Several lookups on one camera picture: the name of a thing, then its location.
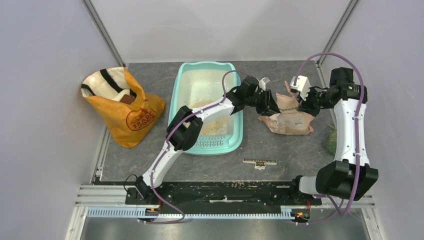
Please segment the pink cat litter bag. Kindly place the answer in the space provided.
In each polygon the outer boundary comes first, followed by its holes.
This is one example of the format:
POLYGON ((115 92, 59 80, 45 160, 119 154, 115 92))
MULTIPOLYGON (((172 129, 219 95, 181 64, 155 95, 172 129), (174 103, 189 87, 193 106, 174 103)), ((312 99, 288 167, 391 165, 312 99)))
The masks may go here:
POLYGON ((308 135, 314 131, 311 122, 315 119, 309 113, 297 110, 299 105, 295 94, 290 92, 287 81, 284 82, 289 95, 276 93, 276 103, 279 113, 272 116, 259 116, 272 133, 281 135, 308 135))

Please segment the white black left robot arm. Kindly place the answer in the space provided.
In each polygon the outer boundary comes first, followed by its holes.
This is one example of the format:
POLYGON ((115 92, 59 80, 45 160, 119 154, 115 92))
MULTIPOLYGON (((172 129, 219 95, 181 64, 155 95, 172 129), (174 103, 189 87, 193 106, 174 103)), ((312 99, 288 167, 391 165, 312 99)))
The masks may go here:
POLYGON ((225 92, 221 98, 198 108, 182 106, 167 127, 164 145, 151 167, 136 179, 137 197, 144 204, 152 204, 157 198, 158 188, 175 160, 191 149, 202 127, 218 118, 231 116, 246 106, 255 108, 261 116, 279 113, 279 107, 266 89, 267 78, 258 80, 247 76, 239 86, 225 92))

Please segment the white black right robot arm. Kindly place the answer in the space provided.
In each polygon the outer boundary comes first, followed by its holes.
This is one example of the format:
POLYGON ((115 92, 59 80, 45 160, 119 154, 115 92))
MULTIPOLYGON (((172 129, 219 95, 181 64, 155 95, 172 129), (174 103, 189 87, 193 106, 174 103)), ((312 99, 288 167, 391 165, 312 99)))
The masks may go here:
POLYGON ((351 68, 331 71, 330 87, 311 86, 306 76, 293 77, 290 91, 296 94, 297 110, 317 116, 332 109, 336 119, 336 150, 333 162, 315 176, 297 176, 296 186, 288 191, 289 200, 300 205, 309 195, 321 194, 358 201, 377 182, 379 172, 370 167, 365 146, 364 115, 367 88, 354 82, 351 68))

